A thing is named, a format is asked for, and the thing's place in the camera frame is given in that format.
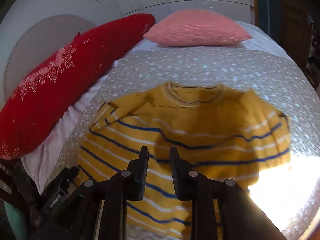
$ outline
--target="bed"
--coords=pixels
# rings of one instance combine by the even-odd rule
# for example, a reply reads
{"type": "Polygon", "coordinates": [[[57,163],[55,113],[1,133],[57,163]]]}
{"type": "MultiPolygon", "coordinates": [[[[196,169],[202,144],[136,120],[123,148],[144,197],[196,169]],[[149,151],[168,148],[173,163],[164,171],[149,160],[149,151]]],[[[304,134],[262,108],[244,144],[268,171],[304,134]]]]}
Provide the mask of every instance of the bed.
{"type": "MultiPolygon", "coordinates": [[[[294,240],[300,237],[308,237],[310,232],[305,233],[305,231],[312,220],[317,223],[319,215],[316,213],[320,206],[320,194],[318,192],[320,173],[316,168],[320,164],[320,145],[317,140],[320,131],[320,123],[317,120],[320,114],[318,109],[319,99],[307,79],[286,52],[258,27],[249,24],[250,6],[242,6],[236,2],[226,3],[225,1],[221,1],[219,6],[218,3],[218,0],[214,2],[201,0],[179,2],[172,0],[168,3],[170,10],[164,9],[164,6],[160,4],[152,6],[152,8],[146,6],[143,9],[132,10],[132,12],[128,12],[128,9],[123,11],[122,16],[135,12],[146,12],[155,14],[156,20],[159,21],[172,11],[193,8],[197,4],[201,8],[217,10],[233,20],[241,20],[237,23],[251,34],[252,40],[243,41],[230,47],[187,48],[190,54],[209,53],[211,56],[217,55],[218,59],[211,59],[206,62],[199,57],[198,62],[198,64],[215,63],[216,72],[206,74],[208,71],[200,69],[198,73],[185,78],[185,80],[179,76],[175,77],[175,74],[172,73],[171,80],[188,85],[209,85],[214,82],[222,82],[242,90],[252,87],[263,99],[291,116],[293,134],[291,172],[288,172],[285,168],[284,170],[278,169],[269,173],[261,173],[260,183],[252,186],[250,192],[254,201],[285,234],[287,239],[294,240]],[[239,13],[240,7],[242,11],[245,10],[245,13],[239,13]],[[233,65],[237,64],[237,60],[250,57],[254,58],[255,64],[242,65],[241,68],[236,68],[233,65]]],[[[37,65],[59,47],[70,42],[77,32],[83,33],[93,27],[95,27],[94,23],[82,17],[58,15],[48,17],[28,29],[15,44],[7,61],[4,76],[5,98],[11,95],[20,80],[34,65],[37,65]],[[61,29],[59,26],[63,26],[65,32],[57,36],[61,29]],[[35,39],[34,43],[29,42],[33,37],[41,36],[40,34],[43,32],[48,35],[43,40],[35,39]],[[52,44],[43,46],[45,40],[52,40],[52,44]],[[37,54],[24,53],[32,50],[37,51],[37,54]]],[[[146,64],[145,69],[141,68],[140,71],[135,72],[134,65],[141,64],[141,59],[144,57],[156,59],[157,57],[164,57],[165,54],[172,56],[174,50],[187,53],[187,51],[181,51],[181,48],[166,48],[154,42],[142,40],[126,56],[115,61],[113,69],[97,80],[77,102],[68,108],[68,111],[65,112],[47,139],[32,153],[21,158],[23,167],[35,182],[39,193],[43,192],[45,186],[63,167],[76,164],[75,156],[79,139],[86,132],[86,128],[92,122],[102,101],[112,100],[123,95],[119,94],[117,89],[117,86],[121,85],[121,67],[128,68],[128,75],[131,75],[130,78],[133,82],[132,87],[124,93],[146,90],[163,80],[139,79],[141,77],[146,78],[146,71],[151,66],[146,64]]],[[[182,68],[183,65],[188,64],[187,62],[179,63],[173,57],[171,57],[171,60],[176,67],[182,68]]],[[[156,69],[159,76],[165,74],[163,69],[156,69]]],[[[141,235],[146,234],[144,231],[137,231],[136,228],[130,227],[130,234],[138,234],[137,232],[141,235]]]]}

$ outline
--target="white stripe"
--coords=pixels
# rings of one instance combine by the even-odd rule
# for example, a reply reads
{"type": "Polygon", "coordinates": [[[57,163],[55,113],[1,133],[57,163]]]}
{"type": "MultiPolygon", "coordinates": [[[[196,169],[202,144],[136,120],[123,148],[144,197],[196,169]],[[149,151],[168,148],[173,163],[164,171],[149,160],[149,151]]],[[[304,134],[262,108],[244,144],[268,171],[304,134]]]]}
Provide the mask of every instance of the white stripe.
{"type": "Polygon", "coordinates": [[[113,112],[112,115],[115,117],[116,120],[118,120],[118,116],[116,115],[116,112],[113,112]]]}
{"type": "MultiPolygon", "coordinates": [[[[124,161],[124,162],[126,162],[126,163],[129,163],[129,160],[127,160],[127,159],[125,159],[125,158],[122,158],[122,157],[120,157],[119,155],[114,154],[113,152],[111,152],[111,151],[103,148],[103,147],[100,146],[99,144],[96,144],[96,143],[94,143],[93,141],[87,139],[86,137],[85,137],[84,139],[85,139],[87,142],[91,143],[92,145],[94,145],[94,146],[100,148],[101,150],[109,153],[111,156],[116,157],[116,158],[118,158],[119,160],[124,161]]],[[[152,170],[152,169],[150,169],[150,168],[148,168],[148,172],[151,172],[151,173],[153,173],[153,174],[155,174],[155,175],[157,175],[157,176],[159,176],[159,177],[161,177],[161,178],[163,178],[163,179],[167,179],[167,180],[172,181],[172,177],[171,177],[171,176],[167,176],[167,175],[160,174],[159,172],[157,172],[157,171],[155,171],[155,170],[152,170]]]]}
{"type": "MultiPolygon", "coordinates": [[[[291,165],[290,164],[284,164],[282,165],[282,167],[285,168],[289,168],[291,165]]],[[[241,175],[241,176],[231,176],[229,178],[213,178],[213,180],[217,180],[217,181],[225,181],[226,179],[233,179],[235,181],[239,181],[239,180],[244,180],[244,179],[251,179],[251,178],[255,178],[259,176],[259,172],[255,172],[255,173],[251,173],[251,174],[247,174],[247,175],[241,175]]]]}
{"type": "Polygon", "coordinates": [[[207,137],[210,137],[210,138],[227,138],[227,137],[230,137],[228,135],[210,135],[210,134],[206,134],[206,133],[189,134],[189,133],[187,133],[185,131],[182,131],[182,130],[171,130],[169,124],[167,124],[165,121],[162,121],[159,118],[154,118],[153,120],[156,121],[156,122],[160,122],[163,125],[165,125],[167,130],[169,130],[172,133],[180,133],[180,134],[188,135],[188,136],[191,136],[191,137],[201,137],[201,136],[207,136],[207,137]]]}
{"type": "MultiPolygon", "coordinates": [[[[251,149],[245,149],[245,148],[242,148],[242,147],[237,146],[237,145],[215,147],[213,149],[210,149],[210,153],[221,151],[221,150],[238,150],[238,151],[245,152],[245,153],[252,153],[254,151],[262,151],[262,150],[265,150],[267,148],[275,147],[276,143],[280,143],[280,142],[282,142],[284,140],[288,140],[288,137],[289,137],[288,135],[284,135],[281,138],[279,138],[278,140],[276,140],[275,143],[267,144],[267,145],[264,145],[262,147],[252,147],[251,149]]],[[[193,153],[193,154],[197,155],[197,156],[200,156],[200,155],[207,154],[207,153],[206,152],[202,152],[202,153],[201,152],[197,152],[197,153],[193,153]]]]}
{"type": "Polygon", "coordinates": [[[103,110],[103,112],[101,114],[99,114],[99,116],[96,118],[95,122],[97,122],[100,117],[110,108],[110,106],[108,106],[106,109],[103,110]]]}
{"type": "Polygon", "coordinates": [[[132,138],[130,136],[127,136],[125,135],[124,133],[121,133],[113,128],[110,128],[110,127],[104,127],[105,129],[108,129],[109,131],[111,132],[114,132],[114,133],[117,133],[119,135],[121,135],[122,137],[128,139],[128,140],[131,140],[131,141],[134,141],[134,142],[139,142],[139,143],[143,143],[143,144],[150,144],[152,145],[153,147],[159,147],[159,148],[162,148],[162,149],[166,149],[166,150],[169,150],[170,147],[167,147],[167,146],[160,146],[158,144],[156,144],[155,142],[151,142],[151,141],[145,141],[145,140],[140,140],[140,139],[136,139],[136,138],[132,138]]]}
{"type": "Polygon", "coordinates": [[[148,225],[147,223],[142,222],[142,221],[140,221],[140,220],[138,220],[138,219],[136,219],[136,218],[134,218],[133,216],[130,216],[130,215],[128,215],[128,214],[127,214],[127,218],[130,218],[130,219],[132,219],[132,220],[134,220],[134,221],[136,221],[136,222],[138,222],[138,223],[140,223],[140,224],[142,224],[142,225],[144,225],[144,226],[148,226],[148,227],[150,227],[150,228],[152,228],[152,229],[154,229],[154,230],[158,230],[159,232],[161,232],[161,233],[163,233],[163,234],[167,234],[168,232],[173,232],[173,233],[177,234],[177,235],[180,236],[180,237],[182,236],[181,233],[179,233],[178,231],[176,231],[176,230],[174,230],[174,229],[172,229],[172,228],[170,228],[169,230],[163,230],[163,229],[160,229],[160,228],[156,228],[156,227],[153,227],[153,226],[151,226],[151,225],[148,225]]]}
{"type": "Polygon", "coordinates": [[[273,112],[271,112],[270,114],[268,114],[267,119],[265,119],[264,121],[262,121],[262,123],[257,124],[257,125],[250,126],[250,127],[248,127],[248,128],[241,128],[241,130],[242,130],[242,131],[245,131],[245,132],[250,132],[251,130],[259,129],[259,128],[261,128],[262,126],[265,126],[265,125],[268,123],[268,120],[271,119],[271,117],[273,117],[275,114],[276,114],[276,112],[273,111],[273,112]]]}
{"type": "Polygon", "coordinates": [[[179,104],[178,102],[174,101],[174,100],[170,97],[170,95],[169,95],[169,96],[166,95],[166,91],[164,90],[164,86],[161,86],[161,88],[162,88],[162,91],[163,91],[163,95],[164,95],[167,99],[169,99],[170,101],[174,102],[175,104],[177,104],[177,105],[179,105],[179,106],[182,106],[182,107],[195,107],[195,106],[186,106],[186,105],[181,105],[181,104],[179,104]]]}
{"type": "Polygon", "coordinates": [[[142,119],[140,119],[139,117],[137,117],[136,115],[129,115],[130,117],[132,117],[132,118],[135,118],[135,119],[137,119],[138,121],[140,121],[140,122],[142,122],[143,124],[145,124],[145,125],[148,125],[148,123],[147,122],[145,122],[145,121],[143,121],[142,119]]]}
{"type": "MultiPolygon", "coordinates": [[[[279,138],[278,140],[276,140],[276,143],[281,143],[283,141],[288,141],[288,135],[284,135],[282,136],[281,138],[279,138]]],[[[271,147],[275,147],[276,146],[276,143],[270,143],[268,145],[264,145],[263,147],[253,147],[252,149],[253,150],[256,150],[256,151],[262,151],[266,148],[271,148],[271,147]]]]}
{"type": "Polygon", "coordinates": [[[95,166],[93,166],[91,163],[89,163],[87,160],[85,160],[82,156],[79,155],[79,159],[83,160],[86,164],[88,164],[94,171],[96,171],[98,174],[100,174],[102,177],[106,179],[110,179],[109,176],[99,171],[95,166]]]}
{"type": "Polygon", "coordinates": [[[87,139],[86,137],[84,137],[84,139],[85,139],[87,142],[91,143],[92,145],[98,147],[99,149],[101,149],[101,150],[109,153],[111,156],[116,157],[116,158],[118,158],[119,160],[124,161],[124,162],[126,162],[126,163],[129,163],[129,160],[127,160],[127,159],[125,159],[125,158],[122,158],[122,157],[120,157],[120,156],[117,155],[117,154],[114,154],[113,152],[109,151],[108,149],[105,149],[105,148],[103,148],[102,146],[100,146],[99,144],[96,144],[96,143],[94,143],[93,141],[87,139]]]}
{"type": "Polygon", "coordinates": [[[144,197],[142,200],[145,201],[145,202],[148,202],[151,206],[155,207],[157,210],[159,210],[159,211],[161,211],[163,213],[170,213],[170,212],[175,211],[175,209],[188,211],[187,209],[185,209],[185,208],[183,208],[181,206],[176,206],[174,208],[163,208],[163,207],[160,207],[159,205],[157,205],[152,200],[150,200],[150,199],[148,199],[146,197],[144,197]]]}
{"type": "Polygon", "coordinates": [[[148,172],[151,172],[151,173],[157,175],[157,176],[160,177],[160,178],[163,178],[163,179],[167,179],[167,180],[172,181],[172,176],[160,174],[158,171],[152,170],[152,169],[150,169],[150,168],[148,168],[148,172]]]}
{"type": "Polygon", "coordinates": [[[78,179],[81,181],[81,183],[83,182],[83,179],[80,177],[79,173],[77,175],[78,179]]]}

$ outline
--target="gray speckled blanket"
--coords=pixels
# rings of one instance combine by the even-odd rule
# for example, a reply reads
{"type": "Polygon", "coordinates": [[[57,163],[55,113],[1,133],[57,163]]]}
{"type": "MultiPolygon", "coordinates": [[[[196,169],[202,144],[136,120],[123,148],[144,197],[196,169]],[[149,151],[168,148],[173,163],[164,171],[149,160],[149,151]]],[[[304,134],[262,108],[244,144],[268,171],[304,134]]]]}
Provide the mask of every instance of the gray speckled blanket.
{"type": "MultiPolygon", "coordinates": [[[[192,86],[222,83],[239,90],[253,88],[261,98],[291,117],[292,155],[320,156],[320,101],[295,63],[255,50],[169,48],[131,54],[119,61],[66,141],[49,181],[63,167],[77,164],[81,137],[103,102],[151,89],[167,80],[192,86]]],[[[288,239],[298,239],[313,219],[320,206],[319,185],[320,180],[308,202],[283,230],[288,239]]],[[[128,232],[131,236],[142,234],[142,229],[140,233],[137,230],[129,227],[128,232]]],[[[152,233],[147,235],[153,236],[151,239],[159,238],[152,233]]]]}

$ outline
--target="yellow striped sweater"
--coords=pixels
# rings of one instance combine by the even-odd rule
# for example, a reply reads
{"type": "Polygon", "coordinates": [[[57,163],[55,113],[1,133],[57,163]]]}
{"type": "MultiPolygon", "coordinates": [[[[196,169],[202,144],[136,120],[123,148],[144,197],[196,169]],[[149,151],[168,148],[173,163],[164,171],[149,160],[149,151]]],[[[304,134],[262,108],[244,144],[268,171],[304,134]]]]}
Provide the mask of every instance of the yellow striped sweater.
{"type": "Polygon", "coordinates": [[[127,208],[128,223],[189,238],[190,203],[174,193],[169,149],[209,179],[233,178],[246,189],[259,171],[290,161],[287,118],[253,90],[221,84],[184,87],[167,82],[105,103],[79,152],[76,183],[109,179],[149,149],[145,195],[127,208]]]}

